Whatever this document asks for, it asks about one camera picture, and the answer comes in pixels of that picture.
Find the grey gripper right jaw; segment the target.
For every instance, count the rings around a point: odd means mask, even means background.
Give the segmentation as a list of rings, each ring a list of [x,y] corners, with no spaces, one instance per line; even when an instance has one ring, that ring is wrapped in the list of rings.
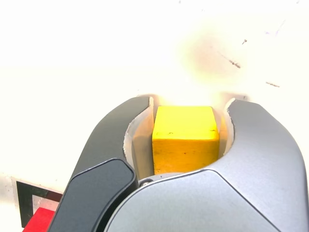
[[[228,151],[213,164],[131,193],[108,232],[304,232],[306,168],[289,131],[262,106],[232,100]]]

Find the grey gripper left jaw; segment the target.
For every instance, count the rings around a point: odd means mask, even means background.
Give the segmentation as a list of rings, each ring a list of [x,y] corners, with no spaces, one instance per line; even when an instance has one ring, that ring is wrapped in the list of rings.
[[[49,226],[51,232],[102,232],[117,206],[139,184],[133,138],[147,122],[153,130],[154,100],[131,98],[94,128]]]

